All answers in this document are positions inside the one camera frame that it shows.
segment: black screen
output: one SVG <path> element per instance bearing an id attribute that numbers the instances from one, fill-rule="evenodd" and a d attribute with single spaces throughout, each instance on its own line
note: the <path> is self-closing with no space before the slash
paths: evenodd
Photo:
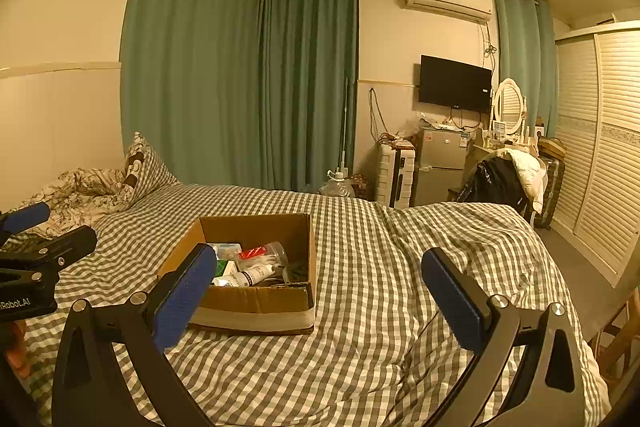
<path id="1" fill-rule="evenodd" d="M 419 102 L 489 113 L 491 70 L 446 58 L 422 56 Z"/>

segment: bolt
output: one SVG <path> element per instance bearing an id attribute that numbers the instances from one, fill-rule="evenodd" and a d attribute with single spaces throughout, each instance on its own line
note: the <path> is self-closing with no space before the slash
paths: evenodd
<path id="1" fill-rule="evenodd" d="M 554 302 L 554 303 L 551 303 L 551 311 L 553 311 L 556 315 L 558 315 L 558 317 L 560 317 L 561 315 L 564 315 L 565 309 L 561 303 Z"/>
<path id="2" fill-rule="evenodd" d="M 73 309 L 73 311 L 79 313 L 86 308 L 86 301 L 84 299 L 78 299 L 76 302 L 74 302 L 74 305 L 71 306 L 71 308 Z"/>
<path id="3" fill-rule="evenodd" d="M 509 299 L 503 295 L 493 295 L 490 300 L 496 308 L 506 308 L 509 305 Z"/>
<path id="4" fill-rule="evenodd" d="M 132 296 L 129 297 L 129 301 L 131 304 L 140 305 L 146 301 L 146 293 L 144 292 L 135 292 Z"/>

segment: teal curtain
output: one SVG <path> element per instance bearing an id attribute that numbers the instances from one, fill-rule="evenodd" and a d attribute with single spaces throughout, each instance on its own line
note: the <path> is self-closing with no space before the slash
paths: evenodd
<path id="1" fill-rule="evenodd" d="M 558 62 L 549 3 L 546 0 L 495 0 L 500 31 L 500 81 L 512 78 L 527 97 L 531 134 L 536 117 L 545 134 L 558 123 Z"/>
<path id="2" fill-rule="evenodd" d="M 260 0 L 263 187 L 318 190 L 343 149 L 352 166 L 357 35 L 358 0 Z"/>
<path id="3" fill-rule="evenodd" d="M 259 186 L 259 0 L 128 0 L 123 141 L 143 133 L 183 182 Z"/>

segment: black suitcase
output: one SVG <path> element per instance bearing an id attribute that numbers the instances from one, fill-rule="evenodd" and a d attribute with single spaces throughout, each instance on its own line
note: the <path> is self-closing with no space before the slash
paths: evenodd
<path id="1" fill-rule="evenodd" d="M 540 159 L 546 164 L 546 184 L 545 197 L 542 201 L 542 213 L 536 214 L 533 219 L 533 226 L 537 229 L 548 229 L 551 227 L 551 218 L 554 217 L 562 178 L 564 177 L 564 162 L 551 156 L 540 155 Z"/>

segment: white louvered closet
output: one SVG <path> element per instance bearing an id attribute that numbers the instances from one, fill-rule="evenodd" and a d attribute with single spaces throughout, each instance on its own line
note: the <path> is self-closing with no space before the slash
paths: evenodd
<path id="1" fill-rule="evenodd" d="M 553 227 L 615 286 L 640 255 L 640 22 L 556 40 L 567 147 Z"/>

